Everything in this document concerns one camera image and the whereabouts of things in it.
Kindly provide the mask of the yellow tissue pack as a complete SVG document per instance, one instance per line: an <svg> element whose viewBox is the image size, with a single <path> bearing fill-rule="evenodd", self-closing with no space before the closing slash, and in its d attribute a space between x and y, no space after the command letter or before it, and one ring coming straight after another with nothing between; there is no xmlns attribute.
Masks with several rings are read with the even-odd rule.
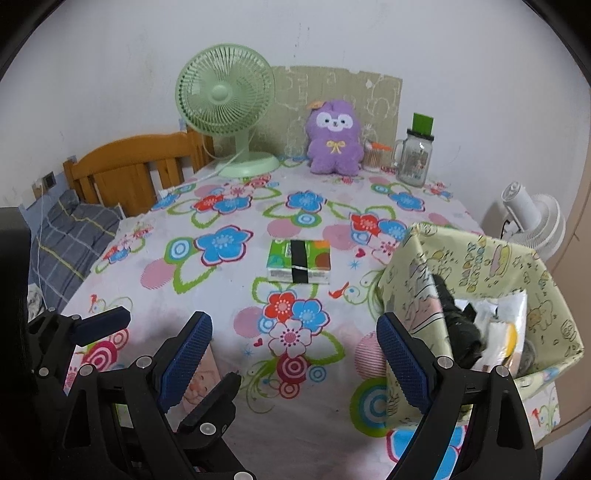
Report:
<svg viewBox="0 0 591 480"><path fill-rule="evenodd" d="M463 310L471 307L476 313L474 324L483 347L471 369L490 372L503 365L516 376L526 338L527 292L519 290L501 298L458 299L455 304Z"/></svg>

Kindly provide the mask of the small toothpick jar orange lid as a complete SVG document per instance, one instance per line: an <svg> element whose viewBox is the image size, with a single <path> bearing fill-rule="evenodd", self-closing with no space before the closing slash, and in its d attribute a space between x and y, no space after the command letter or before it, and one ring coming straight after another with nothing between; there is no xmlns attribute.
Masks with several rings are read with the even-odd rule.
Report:
<svg viewBox="0 0 591 480"><path fill-rule="evenodd" d="M394 154L394 149L391 146L379 142L366 141L363 144L363 149L365 150L362 161L363 169L378 172L391 168Z"/></svg>

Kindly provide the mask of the white standing fan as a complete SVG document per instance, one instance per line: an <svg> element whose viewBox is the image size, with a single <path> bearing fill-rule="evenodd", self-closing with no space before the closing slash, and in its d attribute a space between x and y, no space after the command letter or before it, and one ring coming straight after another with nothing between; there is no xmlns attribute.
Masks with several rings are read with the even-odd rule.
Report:
<svg viewBox="0 0 591 480"><path fill-rule="evenodd" d="M558 201L551 195L530 195L514 181L502 192L507 216L501 239L535 250L548 261L559 250L566 234L566 220Z"/></svg>

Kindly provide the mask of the yellow cartoon fabric storage box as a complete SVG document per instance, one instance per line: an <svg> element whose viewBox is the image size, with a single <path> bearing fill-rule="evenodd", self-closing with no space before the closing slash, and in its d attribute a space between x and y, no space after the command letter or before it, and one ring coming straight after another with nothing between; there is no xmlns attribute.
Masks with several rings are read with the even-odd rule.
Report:
<svg viewBox="0 0 591 480"><path fill-rule="evenodd" d="M550 271L537 252L485 235L428 223L408 228L378 284L386 311L437 355L452 353L433 281L440 275L461 300L527 294L525 337L535 360L515 381L528 399L584 356L581 336Z"/></svg>

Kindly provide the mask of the glass mason jar green lid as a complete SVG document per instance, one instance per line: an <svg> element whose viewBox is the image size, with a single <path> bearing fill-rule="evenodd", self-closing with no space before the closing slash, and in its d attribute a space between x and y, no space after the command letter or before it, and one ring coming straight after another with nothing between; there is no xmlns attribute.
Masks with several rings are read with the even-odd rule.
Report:
<svg viewBox="0 0 591 480"><path fill-rule="evenodd" d="M425 185L435 140L433 123L432 117L415 113L407 138L394 143L394 169L401 182L417 188Z"/></svg>

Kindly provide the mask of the green desk fan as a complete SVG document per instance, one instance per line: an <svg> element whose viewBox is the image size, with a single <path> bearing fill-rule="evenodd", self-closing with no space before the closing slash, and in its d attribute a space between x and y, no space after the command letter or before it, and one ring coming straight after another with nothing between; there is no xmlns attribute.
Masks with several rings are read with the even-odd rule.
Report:
<svg viewBox="0 0 591 480"><path fill-rule="evenodd" d="M235 152L217 161L214 173L228 179L273 172L280 161L253 151L253 129L276 97L269 62L252 48L217 44L194 55L182 68L175 103L186 126L209 137L231 137Z"/></svg>

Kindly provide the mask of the grey plaid pillow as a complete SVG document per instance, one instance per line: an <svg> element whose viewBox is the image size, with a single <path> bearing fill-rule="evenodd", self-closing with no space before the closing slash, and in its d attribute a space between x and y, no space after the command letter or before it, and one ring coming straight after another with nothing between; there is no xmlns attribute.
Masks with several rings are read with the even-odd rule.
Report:
<svg viewBox="0 0 591 480"><path fill-rule="evenodd" d="M118 206L82 202L67 190L56 200L32 236L30 281L44 305L60 312L115 238L123 213Z"/></svg>

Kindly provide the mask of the black plastic bag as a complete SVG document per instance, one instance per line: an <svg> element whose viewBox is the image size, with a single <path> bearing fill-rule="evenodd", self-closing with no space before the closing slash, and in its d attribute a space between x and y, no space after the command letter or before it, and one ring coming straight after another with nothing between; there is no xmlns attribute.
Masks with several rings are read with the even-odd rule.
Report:
<svg viewBox="0 0 591 480"><path fill-rule="evenodd" d="M461 368L472 369L484 349L482 335L475 325L476 311L471 306L460 309L444 279L437 274L432 277L442 305L453 357Z"/></svg>

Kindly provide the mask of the purple plush toy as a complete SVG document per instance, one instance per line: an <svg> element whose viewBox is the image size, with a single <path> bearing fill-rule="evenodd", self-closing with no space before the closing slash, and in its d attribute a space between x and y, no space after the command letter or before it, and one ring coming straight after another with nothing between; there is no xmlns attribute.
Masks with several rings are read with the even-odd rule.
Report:
<svg viewBox="0 0 591 480"><path fill-rule="evenodd" d="M359 174L365 150L361 143L362 126L351 103L331 100L315 108L305 131L312 174Z"/></svg>

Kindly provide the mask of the pink wet wipes pack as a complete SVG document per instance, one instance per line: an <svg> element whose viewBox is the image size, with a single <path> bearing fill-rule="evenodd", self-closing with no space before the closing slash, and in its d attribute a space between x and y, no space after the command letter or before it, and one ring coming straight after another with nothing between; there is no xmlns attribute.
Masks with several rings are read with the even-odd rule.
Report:
<svg viewBox="0 0 591 480"><path fill-rule="evenodd" d="M219 381L221 381L221 376L211 346L208 346L182 396L181 406L184 412L190 413L197 407Z"/></svg>

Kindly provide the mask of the wooden bed headboard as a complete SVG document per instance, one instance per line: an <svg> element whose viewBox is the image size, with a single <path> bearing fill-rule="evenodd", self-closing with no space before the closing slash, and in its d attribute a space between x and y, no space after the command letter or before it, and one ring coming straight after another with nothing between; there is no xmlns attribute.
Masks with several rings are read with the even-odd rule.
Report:
<svg viewBox="0 0 591 480"><path fill-rule="evenodd" d="M65 161L63 170L68 186L82 202L120 206L124 214L137 216L156 203L152 166L161 186L168 189L183 183L183 159L188 158L193 171L198 171L212 161L213 153L211 137L187 128L113 141L77 161Z"/></svg>

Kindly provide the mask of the green tissue pack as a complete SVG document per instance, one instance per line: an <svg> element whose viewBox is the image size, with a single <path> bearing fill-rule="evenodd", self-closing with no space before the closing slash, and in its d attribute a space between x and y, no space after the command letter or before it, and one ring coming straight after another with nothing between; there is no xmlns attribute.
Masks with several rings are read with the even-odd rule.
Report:
<svg viewBox="0 0 591 480"><path fill-rule="evenodd" d="M329 284L331 246L325 240L276 239L266 260L267 279L280 283Z"/></svg>

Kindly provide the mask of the floral tablecloth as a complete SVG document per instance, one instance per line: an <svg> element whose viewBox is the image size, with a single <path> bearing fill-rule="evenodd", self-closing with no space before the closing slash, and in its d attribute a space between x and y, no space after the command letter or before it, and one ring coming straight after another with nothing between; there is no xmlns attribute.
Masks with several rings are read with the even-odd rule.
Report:
<svg viewBox="0 0 591 480"><path fill-rule="evenodd" d="M246 467L261 479L385 478L420 413L377 342L378 284L420 223L481 235L444 185L391 173L315 175L286 160L259 177L189 181L120 232L66 306L131 315L69 370L126 367L204 311L219 375L242 376L226 440ZM276 239L328 241L329 284L267 279Z"/></svg>

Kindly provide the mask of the beige door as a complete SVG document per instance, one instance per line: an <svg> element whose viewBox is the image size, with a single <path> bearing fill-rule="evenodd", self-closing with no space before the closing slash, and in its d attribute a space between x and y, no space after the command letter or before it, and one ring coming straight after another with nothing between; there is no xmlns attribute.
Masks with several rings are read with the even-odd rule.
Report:
<svg viewBox="0 0 591 480"><path fill-rule="evenodd" d="M584 358L556 380L561 423L542 447L572 433L590 419L590 164L586 163L567 220L566 239L549 266L574 315Z"/></svg>

